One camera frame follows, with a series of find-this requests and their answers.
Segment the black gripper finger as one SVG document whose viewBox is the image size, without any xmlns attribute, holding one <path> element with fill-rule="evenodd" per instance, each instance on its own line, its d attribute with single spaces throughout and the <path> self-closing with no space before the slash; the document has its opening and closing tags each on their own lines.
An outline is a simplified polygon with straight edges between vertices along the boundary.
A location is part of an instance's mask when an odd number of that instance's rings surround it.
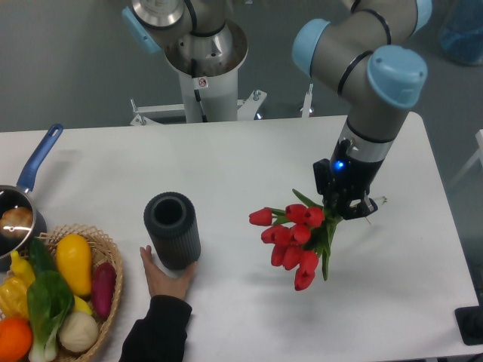
<svg viewBox="0 0 483 362">
<path fill-rule="evenodd" d="M 342 209 L 341 216 L 345 220 L 359 219 L 378 211 L 376 202 L 367 195 L 361 199 L 348 202 Z"/>
<path fill-rule="evenodd" d="M 331 185 L 332 174 L 330 169 L 330 160 L 323 158 L 315 162 L 312 166 L 315 177 L 315 185 L 317 193 L 322 196 L 326 195 L 329 186 Z"/>
</svg>

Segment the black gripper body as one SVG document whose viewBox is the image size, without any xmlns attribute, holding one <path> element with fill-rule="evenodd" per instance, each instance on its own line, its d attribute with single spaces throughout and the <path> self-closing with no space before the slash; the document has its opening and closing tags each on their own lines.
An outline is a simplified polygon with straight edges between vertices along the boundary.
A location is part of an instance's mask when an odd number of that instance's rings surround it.
<svg viewBox="0 0 483 362">
<path fill-rule="evenodd" d="M 349 147 L 350 141 L 340 141 L 330 159 L 332 180 L 326 201 L 337 212 L 352 200 L 369 197 L 371 183 L 383 163 L 357 160 L 349 155 Z"/>
</svg>

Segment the black sleeved forearm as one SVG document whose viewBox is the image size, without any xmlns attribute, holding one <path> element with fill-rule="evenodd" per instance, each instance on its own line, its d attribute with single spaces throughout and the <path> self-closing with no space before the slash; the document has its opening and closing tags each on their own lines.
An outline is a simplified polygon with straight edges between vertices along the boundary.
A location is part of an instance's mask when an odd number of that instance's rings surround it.
<svg viewBox="0 0 483 362">
<path fill-rule="evenodd" d="M 173 296 L 154 296 L 126 337 L 121 361 L 182 361 L 192 307 Z"/>
</svg>

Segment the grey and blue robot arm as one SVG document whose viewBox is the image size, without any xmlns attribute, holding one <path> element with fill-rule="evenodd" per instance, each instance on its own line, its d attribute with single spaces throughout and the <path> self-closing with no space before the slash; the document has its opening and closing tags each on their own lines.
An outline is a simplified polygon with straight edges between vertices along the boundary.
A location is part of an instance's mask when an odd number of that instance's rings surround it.
<svg viewBox="0 0 483 362">
<path fill-rule="evenodd" d="M 313 166 L 325 206 L 344 219 L 377 209 L 371 183 L 427 77 L 425 61 L 401 43 L 427 23 L 432 4 L 354 1 L 350 11 L 337 25 L 309 21 L 291 51 L 304 74 L 351 105 L 333 155 Z M 188 122 L 238 119 L 238 68 L 248 42 L 225 2 L 132 1 L 122 18 L 146 52 L 164 51 L 177 71 Z"/>
</svg>

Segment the person's bare hand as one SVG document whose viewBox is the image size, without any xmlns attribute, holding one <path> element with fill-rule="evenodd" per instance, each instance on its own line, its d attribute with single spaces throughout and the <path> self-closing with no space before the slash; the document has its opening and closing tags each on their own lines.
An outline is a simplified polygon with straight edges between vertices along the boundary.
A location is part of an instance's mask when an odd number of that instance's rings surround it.
<svg viewBox="0 0 483 362">
<path fill-rule="evenodd" d="M 140 257 L 143 262 L 147 287 L 151 297 L 170 296 L 180 300 L 186 298 L 195 276 L 195 270 L 198 266 L 197 262 L 190 264 L 181 276 L 174 278 L 166 275 L 152 261 L 152 248 L 149 245 L 140 247 Z"/>
</svg>

